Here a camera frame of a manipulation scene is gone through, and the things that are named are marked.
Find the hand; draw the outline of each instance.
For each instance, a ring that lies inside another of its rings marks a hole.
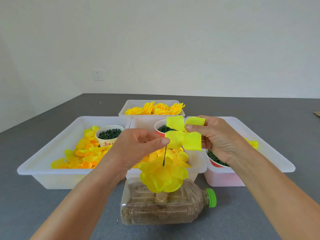
[[[212,151],[221,161],[230,165],[253,149],[224,119],[203,115],[198,117],[206,118],[204,126],[187,124],[186,129],[200,133],[204,140],[202,148]]]
[[[108,160],[113,160],[121,171],[126,172],[146,155],[164,148],[169,142],[169,138],[147,129],[125,129],[98,166],[101,168]]]

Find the left hand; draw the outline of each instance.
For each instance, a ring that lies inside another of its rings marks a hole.
[[[164,148],[169,142],[169,138],[161,137],[147,129],[125,129],[101,159],[97,168],[102,168],[112,160],[121,171],[127,171],[146,155]]]

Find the forearm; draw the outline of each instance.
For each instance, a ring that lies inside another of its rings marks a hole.
[[[320,206],[268,159],[251,149],[230,166],[282,239],[319,238]]]
[[[113,161],[103,166],[94,169],[74,187],[31,239],[90,238],[109,194],[121,179]]]

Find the dark green filler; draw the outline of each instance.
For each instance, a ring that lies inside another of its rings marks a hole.
[[[163,125],[161,126],[158,131],[162,132],[162,133],[166,133],[167,131],[176,131],[176,129],[171,129],[170,127]]]
[[[117,138],[121,133],[121,129],[109,129],[107,131],[102,131],[99,133],[98,138],[102,140],[110,140]]]
[[[221,161],[218,157],[216,157],[216,155],[213,154],[212,151],[210,151],[210,150],[208,150],[208,156],[209,156],[213,161],[215,161],[216,163],[221,164],[221,165],[223,165],[223,166],[230,167],[228,164],[226,164],[225,162]]]

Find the fingernail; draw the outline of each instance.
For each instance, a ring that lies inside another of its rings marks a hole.
[[[186,124],[186,129],[187,130],[192,130],[192,125],[191,124]]]
[[[162,143],[162,145],[168,145],[169,143],[170,143],[170,139],[169,138],[163,138],[162,140],[161,140],[161,143]]]

